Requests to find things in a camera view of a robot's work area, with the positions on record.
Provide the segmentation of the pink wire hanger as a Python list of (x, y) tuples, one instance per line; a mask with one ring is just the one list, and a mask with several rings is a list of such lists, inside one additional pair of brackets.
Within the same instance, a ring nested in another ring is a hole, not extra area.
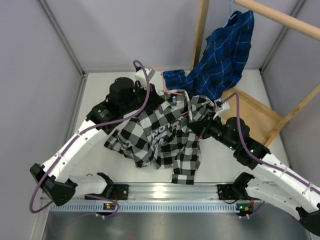
[(166, 84), (164, 72), (158, 65), (152, 66), (161, 71), (162, 89), (158, 91), (160, 99), (164, 100), (155, 110), (153, 110), (149, 117), (153, 120), (169, 122), (169, 120), (179, 120), (182, 117), (187, 117), (189, 121), (194, 122), (197, 118), (193, 113), (193, 103), (191, 97), (183, 89), (169, 90)]

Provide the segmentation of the black white checkered shirt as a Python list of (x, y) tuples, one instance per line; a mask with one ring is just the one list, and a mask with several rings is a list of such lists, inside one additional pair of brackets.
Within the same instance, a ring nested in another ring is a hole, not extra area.
[(199, 135), (189, 124), (211, 115), (214, 103), (203, 95), (189, 97), (184, 90), (179, 94), (159, 91), (158, 95), (163, 103), (131, 118), (109, 136), (104, 147), (132, 159), (136, 168), (171, 168), (173, 184), (193, 185), (201, 148)]

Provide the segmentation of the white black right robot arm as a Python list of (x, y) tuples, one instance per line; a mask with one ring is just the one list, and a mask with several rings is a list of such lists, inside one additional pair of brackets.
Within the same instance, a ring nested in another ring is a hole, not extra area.
[(281, 162), (263, 144), (250, 137), (250, 128), (238, 117), (222, 123), (208, 118), (188, 124), (200, 138), (214, 138), (233, 151), (233, 157), (252, 173), (233, 182), (239, 199), (255, 198), (290, 214), (309, 232), (320, 234), (320, 188)]

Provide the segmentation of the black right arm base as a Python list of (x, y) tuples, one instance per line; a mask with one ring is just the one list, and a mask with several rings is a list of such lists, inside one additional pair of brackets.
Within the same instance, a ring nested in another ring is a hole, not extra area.
[(223, 201), (235, 200), (260, 200), (259, 198), (249, 196), (246, 190), (246, 185), (236, 184), (218, 184), (217, 193), (218, 199)]

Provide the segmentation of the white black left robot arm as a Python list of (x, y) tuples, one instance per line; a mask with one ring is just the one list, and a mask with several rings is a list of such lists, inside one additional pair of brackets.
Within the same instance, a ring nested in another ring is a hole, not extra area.
[(31, 175), (56, 206), (85, 195), (109, 199), (114, 183), (106, 174), (72, 176), (73, 169), (98, 142), (128, 119), (127, 114), (140, 108), (154, 110), (161, 103), (163, 99), (153, 84), (146, 87), (138, 80), (117, 78), (105, 100), (91, 109), (72, 138), (50, 159), (35, 163), (30, 168)]

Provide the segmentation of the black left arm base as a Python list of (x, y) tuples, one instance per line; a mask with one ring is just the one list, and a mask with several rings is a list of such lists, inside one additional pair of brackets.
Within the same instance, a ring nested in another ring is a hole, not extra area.
[(107, 186), (106, 189), (100, 194), (90, 193), (85, 195), (86, 200), (100, 200), (101, 198), (110, 200), (127, 200), (129, 195), (129, 185), (115, 183), (113, 185)]

